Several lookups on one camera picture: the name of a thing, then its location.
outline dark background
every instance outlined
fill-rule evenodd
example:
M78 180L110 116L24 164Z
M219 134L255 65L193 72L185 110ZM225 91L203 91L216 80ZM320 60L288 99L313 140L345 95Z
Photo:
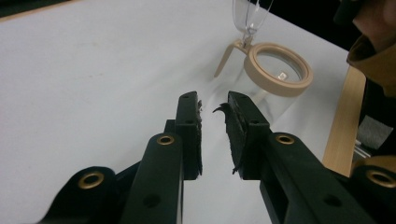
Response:
M68 0L0 0L0 18L66 1ZM332 18L339 4L339 0L274 0L270 12L349 50L361 33L353 24L341 26L334 23Z

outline wooden stick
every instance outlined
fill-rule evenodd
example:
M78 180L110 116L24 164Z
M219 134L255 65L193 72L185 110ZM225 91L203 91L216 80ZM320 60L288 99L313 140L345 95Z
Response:
M322 160L324 166L345 176L352 166L365 82L364 74L350 66Z

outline screw hole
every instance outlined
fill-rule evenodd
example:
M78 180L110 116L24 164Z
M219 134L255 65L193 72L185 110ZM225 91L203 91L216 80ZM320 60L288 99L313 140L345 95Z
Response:
M276 141L284 145L291 145L294 143L294 139L292 137L283 134L278 135L276 137Z
M93 189L99 186L105 179L105 176L97 171L85 174L79 181L78 186L81 189Z
M366 175L371 181L379 186L389 189L396 188L396 180L383 172L369 170Z
M171 135L164 135L157 139L157 143L163 146L171 145L174 142L175 142L175 138L172 137Z
M323 199L323 202L333 207L341 207L343 205L337 197L331 194L326 195L326 197Z
M147 208L153 208L161 202L161 197L156 194L150 194L143 200L143 205Z

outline beige ring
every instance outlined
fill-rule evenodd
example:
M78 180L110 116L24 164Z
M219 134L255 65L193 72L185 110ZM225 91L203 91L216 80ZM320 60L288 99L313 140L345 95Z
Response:
M288 82L268 74L258 63L257 55L260 52L280 56L280 60L297 70L301 76L301 80ZM273 43L262 43L252 46L245 58L245 70L256 85L279 96L298 96L311 84L313 79L310 66L301 56L290 49Z

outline wine glass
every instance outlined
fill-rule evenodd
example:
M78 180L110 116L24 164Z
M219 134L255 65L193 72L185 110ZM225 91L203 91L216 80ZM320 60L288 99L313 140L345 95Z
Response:
M242 34L242 47L250 44L274 0L233 0L233 23Z

